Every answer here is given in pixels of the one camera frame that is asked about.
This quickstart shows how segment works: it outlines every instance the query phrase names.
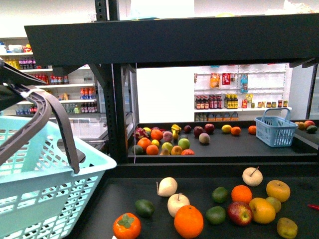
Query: blue shopping basket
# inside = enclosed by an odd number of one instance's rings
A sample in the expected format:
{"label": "blue shopping basket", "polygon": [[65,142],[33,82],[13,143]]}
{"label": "blue shopping basket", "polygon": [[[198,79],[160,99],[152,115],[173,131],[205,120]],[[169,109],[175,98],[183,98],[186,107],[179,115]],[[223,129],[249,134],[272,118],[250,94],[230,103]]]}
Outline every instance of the blue shopping basket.
{"label": "blue shopping basket", "polygon": [[[266,112],[273,110],[287,110],[285,118],[266,116]],[[290,121],[290,110],[288,108],[277,108],[265,110],[262,117],[256,117],[256,137],[270,147],[287,147],[293,143],[296,123]]]}

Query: pear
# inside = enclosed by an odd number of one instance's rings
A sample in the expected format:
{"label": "pear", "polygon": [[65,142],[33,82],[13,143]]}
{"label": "pear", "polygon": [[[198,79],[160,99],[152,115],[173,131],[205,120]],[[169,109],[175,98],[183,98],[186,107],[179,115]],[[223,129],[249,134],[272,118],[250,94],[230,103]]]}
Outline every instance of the pear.
{"label": "pear", "polygon": [[298,226],[288,218],[280,218],[277,223],[277,232],[283,238],[294,239],[297,236]]}
{"label": "pear", "polygon": [[168,212],[174,218],[177,211],[185,205],[190,205],[187,196],[183,195],[182,193],[173,194],[170,196],[167,202]]}
{"label": "pear", "polygon": [[171,177],[167,177],[161,180],[160,183],[156,182],[158,195],[162,197],[170,197],[177,190],[177,182]]}
{"label": "pear", "polygon": [[160,155],[169,155],[169,150],[167,148],[164,148],[161,152]]}

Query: white apple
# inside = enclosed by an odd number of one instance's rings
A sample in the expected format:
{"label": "white apple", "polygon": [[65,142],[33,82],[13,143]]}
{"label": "white apple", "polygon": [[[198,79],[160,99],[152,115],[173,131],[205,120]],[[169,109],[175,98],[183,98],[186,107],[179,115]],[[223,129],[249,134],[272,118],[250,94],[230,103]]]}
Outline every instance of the white apple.
{"label": "white apple", "polygon": [[162,197],[170,197],[177,190],[177,182],[171,177],[163,178],[160,183],[156,182],[158,186],[158,195]]}
{"label": "white apple", "polygon": [[263,181],[263,174],[257,168],[246,168],[243,172],[244,182],[251,187],[256,187]]}
{"label": "white apple", "polygon": [[174,218],[177,211],[185,205],[190,205],[187,196],[183,195],[182,193],[173,194],[167,202],[168,212]]}

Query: apple stem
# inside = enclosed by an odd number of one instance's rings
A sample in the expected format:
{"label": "apple stem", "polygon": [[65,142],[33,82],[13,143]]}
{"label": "apple stem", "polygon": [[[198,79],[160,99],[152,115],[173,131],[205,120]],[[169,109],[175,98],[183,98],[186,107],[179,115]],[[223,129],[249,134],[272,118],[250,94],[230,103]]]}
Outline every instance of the apple stem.
{"label": "apple stem", "polygon": [[178,197],[177,197],[177,200],[178,200],[178,201],[179,201],[179,195],[180,195],[180,194],[182,194],[182,193],[179,193],[179,194],[178,194]]}
{"label": "apple stem", "polygon": [[158,182],[156,182],[156,191],[159,194],[159,183]]}
{"label": "apple stem", "polygon": [[[259,169],[259,166],[254,170],[254,172],[256,172],[257,169]],[[252,172],[249,177],[251,177],[254,174],[254,172]]]}

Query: black countertop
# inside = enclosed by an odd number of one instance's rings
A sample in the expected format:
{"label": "black countertop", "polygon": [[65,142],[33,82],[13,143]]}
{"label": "black countertop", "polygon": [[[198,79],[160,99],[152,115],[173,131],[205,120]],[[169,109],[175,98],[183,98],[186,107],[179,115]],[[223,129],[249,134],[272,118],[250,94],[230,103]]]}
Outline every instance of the black countertop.
{"label": "black countertop", "polygon": [[[273,222],[259,225],[252,222],[246,227],[235,226],[226,218],[220,225],[212,226],[205,220],[204,230],[197,238],[207,239],[275,239],[281,238],[276,231],[279,218],[287,217],[298,225],[297,238],[319,238],[319,211],[310,209],[307,204],[319,204],[317,177],[301,178],[264,178],[261,185],[251,187],[253,197],[266,198],[266,185],[272,179],[286,182],[291,188],[291,197],[283,203],[282,209]],[[114,220],[123,213],[136,214],[134,203],[138,199],[148,199],[155,206],[155,213],[150,219],[141,219],[142,232],[139,239],[180,239],[173,226],[173,218],[167,210],[168,198],[156,193],[156,181],[161,178],[110,178],[102,192],[88,222],[82,227],[79,239],[111,239]],[[229,191],[236,185],[243,184],[241,178],[176,178],[177,192],[186,195],[191,205],[197,207],[202,214],[216,206],[211,198],[212,191],[218,186],[224,186]],[[221,204],[227,208],[231,198]]]}

